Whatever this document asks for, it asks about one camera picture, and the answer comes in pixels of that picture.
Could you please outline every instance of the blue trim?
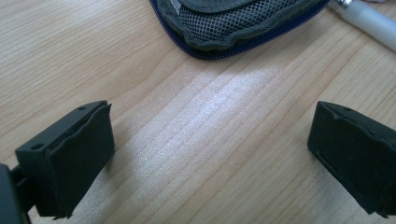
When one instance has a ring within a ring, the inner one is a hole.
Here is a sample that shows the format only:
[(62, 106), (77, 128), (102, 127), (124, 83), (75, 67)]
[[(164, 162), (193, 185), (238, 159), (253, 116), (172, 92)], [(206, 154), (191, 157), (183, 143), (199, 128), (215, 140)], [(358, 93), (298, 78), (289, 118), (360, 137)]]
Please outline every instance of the blue trim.
[(158, 9), (157, 0), (149, 0), (149, 1), (151, 3), (152, 7), (154, 8), (155, 13), (157, 14), (159, 21), (161, 22), (163, 29), (166, 31), (166, 33), (168, 33), (168, 35), (175, 42), (175, 44), (178, 45), (183, 51), (190, 54), (192, 57), (202, 59), (202, 60), (223, 59), (223, 58), (231, 57), (236, 54), (245, 52), (249, 49), (254, 49), (254, 48), (258, 47), (259, 45), (269, 42), (269, 41), (289, 32), (295, 28), (299, 27), (303, 23), (309, 21), (314, 16), (316, 16), (323, 8), (325, 8), (327, 6), (327, 4), (330, 2), (330, 0), (321, 0), (314, 7), (311, 7), (307, 11), (305, 11), (299, 18), (297, 18), (293, 22), (289, 22), (286, 25), (280, 26), (270, 33), (253, 37), (245, 44), (237, 45), (231, 49), (213, 50), (213, 51), (206, 52), (206, 51), (200, 51), (198, 49), (193, 49), (189, 45), (187, 45), (187, 43), (183, 40), (183, 38), (180, 37), (180, 35), (178, 33), (176, 33), (166, 23), (165, 19), (163, 18), (163, 15), (161, 15), (161, 13)]

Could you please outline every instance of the white tube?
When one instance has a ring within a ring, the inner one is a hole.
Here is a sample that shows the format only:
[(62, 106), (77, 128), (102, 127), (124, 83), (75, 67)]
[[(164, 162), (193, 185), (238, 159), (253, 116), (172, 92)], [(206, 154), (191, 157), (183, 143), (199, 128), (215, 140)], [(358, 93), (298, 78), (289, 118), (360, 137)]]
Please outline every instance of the white tube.
[(341, 17), (396, 51), (396, 21), (359, 1), (343, 1)]

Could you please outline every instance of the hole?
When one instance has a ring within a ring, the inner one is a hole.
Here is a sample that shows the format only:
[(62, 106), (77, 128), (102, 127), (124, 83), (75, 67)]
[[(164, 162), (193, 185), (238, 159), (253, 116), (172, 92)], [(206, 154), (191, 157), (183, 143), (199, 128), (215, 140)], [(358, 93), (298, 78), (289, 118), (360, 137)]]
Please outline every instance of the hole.
[(43, 147), (44, 146), (44, 144), (42, 144), (42, 143), (38, 143), (38, 144), (35, 144), (34, 146), (32, 146), (32, 147), (30, 147), (32, 150), (37, 150), (37, 149), (39, 149), (39, 148), (41, 148), (41, 147)]

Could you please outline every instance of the wooden table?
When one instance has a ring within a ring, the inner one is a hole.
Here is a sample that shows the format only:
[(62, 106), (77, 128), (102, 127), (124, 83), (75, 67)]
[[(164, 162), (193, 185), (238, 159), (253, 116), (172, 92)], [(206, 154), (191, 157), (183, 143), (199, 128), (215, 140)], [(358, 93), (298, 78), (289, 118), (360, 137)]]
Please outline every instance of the wooden table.
[[(375, 5), (396, 18), (396, 2)], [(2, 0), (0, 159), (108, 100), (116, 154), (69, 219), (34, 223), (395, 223), (367, 215), (306, 146), (317, 101), (396, 129), (396, 54), (328, 9), (205, 62), (149, 1)]]

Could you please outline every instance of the gray mesh bag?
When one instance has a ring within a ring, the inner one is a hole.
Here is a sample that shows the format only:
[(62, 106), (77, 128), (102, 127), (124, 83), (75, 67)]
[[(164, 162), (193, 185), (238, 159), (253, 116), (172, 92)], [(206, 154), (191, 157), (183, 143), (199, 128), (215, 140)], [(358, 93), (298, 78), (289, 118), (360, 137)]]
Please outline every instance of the gray mesh bag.
[(315, 16), (329, 0), (150, 0), (164, 29), (203, 59), (254, 48)]

